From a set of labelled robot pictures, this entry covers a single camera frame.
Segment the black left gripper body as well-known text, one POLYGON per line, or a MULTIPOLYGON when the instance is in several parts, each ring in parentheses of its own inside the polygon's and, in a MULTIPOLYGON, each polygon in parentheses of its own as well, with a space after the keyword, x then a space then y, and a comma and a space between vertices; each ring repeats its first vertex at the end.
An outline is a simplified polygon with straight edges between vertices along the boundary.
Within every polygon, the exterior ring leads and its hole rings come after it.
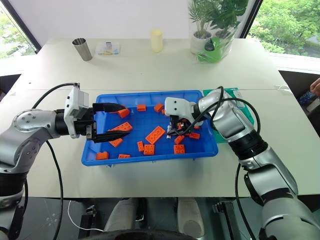
POLYGON ((89 108, 82 108, 76 115, 74 122, 75 132, 78 135, 86 136, 87 140, 97 140, 97 123, 95 121, 95 104, 89 108))

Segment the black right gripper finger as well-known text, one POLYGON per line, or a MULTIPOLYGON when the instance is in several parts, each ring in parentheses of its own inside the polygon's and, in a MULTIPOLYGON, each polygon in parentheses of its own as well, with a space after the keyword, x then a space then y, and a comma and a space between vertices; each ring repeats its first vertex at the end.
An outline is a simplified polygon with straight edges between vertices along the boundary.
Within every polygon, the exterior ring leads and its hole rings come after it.
POLYGON ((190 133, 191 133, 190 130, 189 131, 186 131, 186 130, 183 130, 183 129, 178 130, 178 129, 175 129, 175 128, 170 130, 170 135, 171 136, 189 136, 190 133))

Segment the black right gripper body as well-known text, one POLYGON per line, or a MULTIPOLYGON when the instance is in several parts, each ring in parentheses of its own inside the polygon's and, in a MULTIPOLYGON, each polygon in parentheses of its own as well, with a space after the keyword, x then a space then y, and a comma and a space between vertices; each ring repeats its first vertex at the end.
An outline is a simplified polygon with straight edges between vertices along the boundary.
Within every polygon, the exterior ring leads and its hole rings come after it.
POLYGON ((189 129, 192 123, 186 118, 180 118, 177 115, 170 115, 170 125, 172 131, 191 131, 189 129))

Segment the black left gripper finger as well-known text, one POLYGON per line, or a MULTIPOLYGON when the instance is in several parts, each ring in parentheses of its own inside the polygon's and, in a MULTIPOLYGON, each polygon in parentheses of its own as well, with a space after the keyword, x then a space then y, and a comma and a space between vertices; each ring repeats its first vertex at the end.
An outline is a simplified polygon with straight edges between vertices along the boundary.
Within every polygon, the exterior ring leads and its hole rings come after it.
POLYGON ((118 103, 104 102, 104 103, 93 103, 92 109, 94 110, 94 112, 114 113, 114 112, 124 110, 126 109, 126 107, 118 103))
POLYGON ((110 131, 107 131, 106 133, 96 134, 93 137, 93 142, 103 143, 103 142, 115 141, 117 139, 127 136, 129 133, 130 133, 129 131, 123 131, 123 130, 110 130, 110 131))

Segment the bystander bare hand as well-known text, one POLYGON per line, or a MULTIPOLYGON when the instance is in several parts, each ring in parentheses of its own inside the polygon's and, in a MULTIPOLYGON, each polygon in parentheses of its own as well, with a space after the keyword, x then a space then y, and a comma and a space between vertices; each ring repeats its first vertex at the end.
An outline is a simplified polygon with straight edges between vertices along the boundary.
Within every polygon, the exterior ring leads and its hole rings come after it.
POLYGON ((309 90, 315 96, 320 97, 320 77, 310 85, 309 90))

